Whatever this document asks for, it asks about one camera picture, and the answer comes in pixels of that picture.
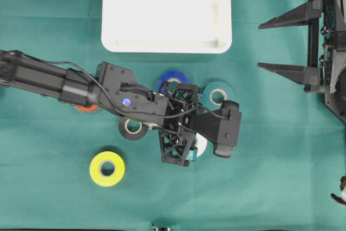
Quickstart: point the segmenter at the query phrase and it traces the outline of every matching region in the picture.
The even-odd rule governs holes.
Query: green fabric surface
[[[232,0],[233,44],[221,55],[117,54],[101,44],[102,0],[0,0],[0,49],[72,61],[94,73],[107,61],[155,88],[168,69],[205,87],[232,86],[243,119],[231,159],[212,145],[189,168],[162,163],[155,131],[125,140],[118,118],[80,113],[51,98],[0,89],[0,228],[150,230],[345,230],[338,193],[345,128],[319,94],[257,68],[304,65],[307,28],[257,30],[307,0]],[[125,160],[124,179],[89,176],[102,150]]]

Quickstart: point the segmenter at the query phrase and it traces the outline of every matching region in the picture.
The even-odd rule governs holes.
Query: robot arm
[[[140,121],[158,130],[161,160],[167,163],[187,167],[194,160],[196,133],[213,143],[219,157],[230,157],[237,144],[241,121],[237,103],[224,101],[219,110],[210,111],[199,103],[196,85],[179,84],[172,93],[167,89],[157,93],[138,84],[132,71],[107,62],[97,67],[93,77],[71,62],[48,62],[20,51],[0,51],[0,85],[62,103],[95,104],[116,116]]]
[[[307,66],[259,63],[297,84],[307,93],[324,93],[325,105],[346,124],[346,0],[308,0],[284,15],[261,24],[259,29],[308,26]],[[320,19],[324,52],[318,60]],[[342,196],[331,197],[346,205],[346,181],[342,179]]]

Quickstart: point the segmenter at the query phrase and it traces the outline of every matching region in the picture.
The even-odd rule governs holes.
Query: tape roll
[[[190,84],[189,78],[183,72],[179,70],[168,70],[158,78],[158,82],[157,82],[158,92],[160,90],[162,83],[165,81]]]
[[[176,149],[172,150],[172,155],[177,157],[178,156],[178,152]],[[189,150],[187,156],[186,156],[186,160],[190,161],[190,162],[194,162],[197,159],[197,148],[196,147],[192,147],[191,150]]]
[[[196,143],[194,147],[197,147],[197,158],[200,157],[207,149],[208,140],[200,134],[196,134]]]
[[[343,190],[341,191],[341,198],[342,198],[344,201],[346,201],[346,189],[343,189]]]
[[[114,166],[114,171],[109,176],[102,173],[102,166],[106,162],[110,162]],[[111,187],[123,178],[125,174],[125,163],[116,153],[104,151],[92,159],[89,172],[94,183],[102,187]]]
[[[84,107],[82,105],[75,105],[74,107],[76,109],[78,109],[79,111],[84,112],[84,113],[95,112],[95,111],[97,111],[99,109],[98,105],[91,105],[89,107]]]
[[[217,110],[221,106],[221,102],[216,102],[212,99],[214,93],[220,93],[223,96],[223,100],[234,100],[234,92],[230,86],[223,82],[210,83],[203,92],[203,95],[199,96],[202,104],[211,109]]]
[[[128,117],[122,117],[119,120],[118,128],[120,134],[128,140],[137,141],[142,139],[148,132],[148,127],[139,122],[139,129],[136,131],[131,131],[129,128],[129,123],[132,119]]]

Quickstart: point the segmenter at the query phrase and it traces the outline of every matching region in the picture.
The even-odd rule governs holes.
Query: cable
[[[172,134],[172,135],[179,135],[179,133],[178,132],[175,132],[175,131],[172,131],[172,130],[168,130],[168,129],[165,129],[165,128],[163,128],[163,127],[158,127],[160,130],[162,130],[162,131],[164,131],[164,132],[166,132],[166,133],[168,133],[168,134]]]
[[[160,118],[177,118],[177,117],[180,117],[180,116],[183,116],[185,114],[188,114],[188,113],[191,113],[192,111],[196,110],[197,107],[195,108],[191,108],[189,110],[186,110],[182,113],[179,113],[179,114],[176,114],[176,115],[171,115],[171,116],[164,116],[164,115],[154,115],[154,114],[151,114],[151,113],[146,113],[146,112],[128,112],[128,111],[125,111],[121,108],[119,108],[112,100],[112,98],[109,96],[108,92],[104,89],[104,87],[91,75],[89,74],[86,70],[84,70],[82,67],[72,63],[72,62],[50,62],[50,61],[45,61],[45,60],[42,60],[42,59],[39,59],[39,58],[36,58],[36,57],[32,57],[30,55],[27,55],[27,54],[23,54],[24,56],[26,56],[27,58],[31,58],[35,61],[39,61],[39,62],[43,62],[43,63],[46,63],[46,64],[60,64],[60,65],[70,65],[70,66],[73,66],[77,69],[79,69],[82,73],[84,73],[88,78],[90,78],[100,89],[101,91],[106,95],[107,99],[109,100],[110,104],[112,105],[113,109],[120,113],[120,114],[125,114],[125,115],[128,115],[128,114],[141,114],[141,115],[150,115],[150,116],[156,116],[156,117],[160,117]]]
[[[215,114],[213,111],[211,111],[209,108],[207,108],[207,107],[205,107],[205,106],[203,106],[203,105],[201,105],[201,104],[199,105],[199,107],[205,109],[206,111],[208,111],[210,114],[212,114],[212,115],[215,116],[215,117],[228,120],[227,117],[225,117],[225,116],[219,116],[219,115]]]
[[[182,123],[179,123],[179,126],[180,126],[181,128],[183,128],[183,129],[185,129],[186,131],[189,131],[189,132],[192,132],[192,133],[197,134],[197,131],[194,131],[194,130],[192,130],[191,128],[188,128],[188,127],[184,126]]]

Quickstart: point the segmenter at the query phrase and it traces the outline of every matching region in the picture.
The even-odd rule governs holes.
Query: white bin
[[[231,0],[103,0],[102,43],[113,52],[223,53]]]

